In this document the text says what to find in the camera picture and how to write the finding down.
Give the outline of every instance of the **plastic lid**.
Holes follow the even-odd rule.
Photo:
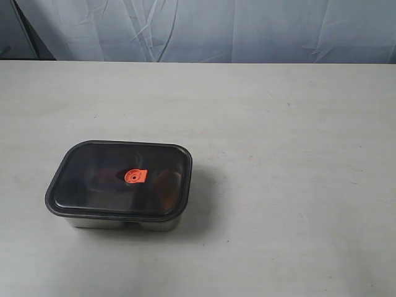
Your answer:
[[[190,177],[191,156],[177,145],[84,142],[65,156],[46,203],[58,215],[161,217],[183,211]]]

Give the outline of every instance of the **white curtain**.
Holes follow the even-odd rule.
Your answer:
[[[17,0],[59,60],[395,61],[395,0]]]

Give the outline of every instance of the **orange vent valve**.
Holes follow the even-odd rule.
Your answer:
[[[125,176],[124,180],[128,184],[144,183],[147,178],[147,170],[142,169],[132,169],[129,170]]]

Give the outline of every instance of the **transparent lid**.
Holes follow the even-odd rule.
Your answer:
[[[61,209],[166,215],[186,199],[191,159],[175,145],[86,142],[65,157],[50,199]]]

